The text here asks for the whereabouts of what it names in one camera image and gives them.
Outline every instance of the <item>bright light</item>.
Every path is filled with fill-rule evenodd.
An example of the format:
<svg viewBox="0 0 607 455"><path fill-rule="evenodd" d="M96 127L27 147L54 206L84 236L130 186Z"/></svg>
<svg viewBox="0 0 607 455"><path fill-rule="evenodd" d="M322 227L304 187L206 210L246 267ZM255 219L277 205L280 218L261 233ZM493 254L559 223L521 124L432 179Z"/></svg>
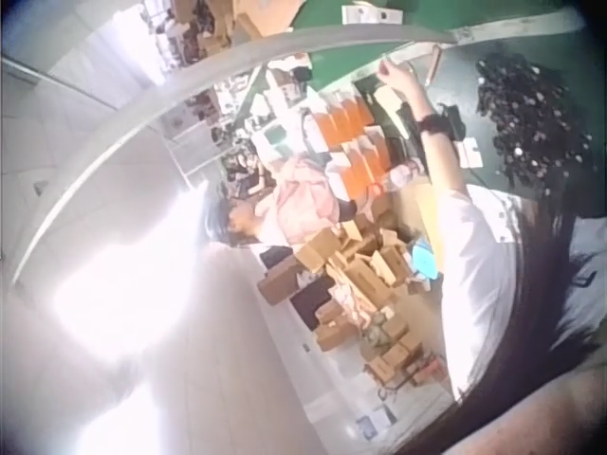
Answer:
<svg viewBox="0 0 607 455"><path fill-rule="evenodd" d="M149 386L137 388L126 400L84 430L77 455L159 455L158 412Z"/></svg>
<svg viewBox="0 0 607 455"><path fill-rule="evenodd" d="M176 323L192 289L206 187L181 194L138 243L107 247L60 287L59 320L91 354L135 355Z"/></svg>
<svg viewBox="0 0 607 455"><path fill-rule="evenodd" d="M139 15L138 8L116 12L114 24L120 35L120 43L133 61L156 85L162 85L166 81L160 69L163 62L154 38L150 36L148 26Z"/></svg>

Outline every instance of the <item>woman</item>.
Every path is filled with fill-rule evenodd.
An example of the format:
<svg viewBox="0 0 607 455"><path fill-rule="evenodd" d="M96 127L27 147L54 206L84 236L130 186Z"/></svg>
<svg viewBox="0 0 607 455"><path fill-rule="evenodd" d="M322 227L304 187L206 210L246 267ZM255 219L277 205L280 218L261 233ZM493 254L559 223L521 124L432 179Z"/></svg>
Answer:
<svg viewBox="0 0 607 455"><path fill-rule="evenodd" d="M520 405L523 411L517 407L506 412L578 367L595 349L590 335L607 311L605 220L560 217L558 224L551 219L543 223L541 212L533 229L523 216L507 213L503 222L490 223L472 202L448 127L413 71L384 62L378 77L410 104L432 177L445 245L443 330L456 397L451 409L395 453L444 453L502 414L492 428L471 436L452 453L553 453L548 445L554 434L545 430L557 426L554 419L561 418L562 424L562 415L539 404L564 396L559 404L571 411L571 428L596 423L600 407L586 413L576 405L587 398L579 393L582 388L601 391L604 370L583 378L565 377L548 391L539 391L540 398L527 398L531 402ZM559 395L555 390L568 392ZM521 429L515 427L517 418L528 426L534 423L541 433L526 428L526 439L516 438Z"/></svg>
<svg viewBox="0 0 607 455"><path fill-rule="evenodd" d="M274 161L268 170L276 180L270 195L261 191L247 200L220 199L207 211L204 229L212 240L230 246L297 247L357 213L357 203L338 199L308 155Z"/></svg>

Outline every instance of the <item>pink shirt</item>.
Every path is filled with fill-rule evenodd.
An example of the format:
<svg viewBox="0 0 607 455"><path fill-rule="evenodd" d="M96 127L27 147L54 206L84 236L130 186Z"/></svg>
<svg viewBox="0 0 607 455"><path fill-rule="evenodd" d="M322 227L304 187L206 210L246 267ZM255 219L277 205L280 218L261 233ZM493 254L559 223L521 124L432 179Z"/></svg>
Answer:
<svg viewBox="0 0 607 455"><path fill-rule="evenodd" d="M293 156L275 170L273 177L274 192L255 208L258 216L265 217L260 241L300 246L339 221L338 199L322 168L311 159Z"/></svg>

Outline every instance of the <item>green table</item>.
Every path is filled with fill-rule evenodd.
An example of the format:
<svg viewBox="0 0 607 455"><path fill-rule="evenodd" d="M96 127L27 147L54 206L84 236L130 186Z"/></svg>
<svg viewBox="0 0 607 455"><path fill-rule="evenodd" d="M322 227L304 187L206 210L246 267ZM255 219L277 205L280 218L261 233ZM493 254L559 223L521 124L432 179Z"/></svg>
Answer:
<svg viewBox="0 0 607 455"><path fill-rule="evenodd" d="M482 42L473 45L458 46L445 51L436 78L428 90L434 105L445 103L457 105L466 125L466 136L475 137L483 158L483 168L473 172L466 171L469 183L487 185L494 190L517 193L533 198L529 188L517 185L509 187L507 179L496 171L502 158L495 153L493 137L495 127L491 121L476 113L478 72L474 62L499 47L508 53L520 53L530 62L542 64L559 70L570 88L572 101L581 108L588 133L593 137L591 151L599 169L605 170L605 115L604 102L607 96L605 80L605 62L602 49L596 45L587 30L549 36L508 38L499 42ZM430 56L411 61L417 74L426 74L430 65ZM361 92L373 93L378 85L374 76L356 82ZM383 109L374 104L370 106L374 117L390 136L397 135L392 122ZM584 209L586 213L605 208L605 172L599 172L592 179L589 173L571 173L571 182L578 188L576 205L592 206Z"/></svg>
<svg viewBox="0 0 607 455"><path fill-rule="evenodd" d="M563 0L392 0L387 7L404 11L405 24L445 30L552 12L563 3ZM307 0L293 21L293 27L341 24L343 5L352 5L352 2ZM398 43L358 45L314 52L311 55L314 66L311 86L320 90L397 46Z"/></svg>

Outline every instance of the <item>black wristband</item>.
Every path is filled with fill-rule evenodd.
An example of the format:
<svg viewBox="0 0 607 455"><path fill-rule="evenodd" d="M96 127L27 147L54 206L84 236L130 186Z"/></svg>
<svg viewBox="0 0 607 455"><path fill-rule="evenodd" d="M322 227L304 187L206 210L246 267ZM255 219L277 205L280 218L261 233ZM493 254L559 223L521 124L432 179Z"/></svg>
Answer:
<svg viewBox="0 0 607 455"><path fill-rule="evenodd" d="M443 133L449 136L451 132L451 124L449 120L438 114L430 114L424 117L417 123L417 131L421 135L424 131L430 135Z"/></svg>

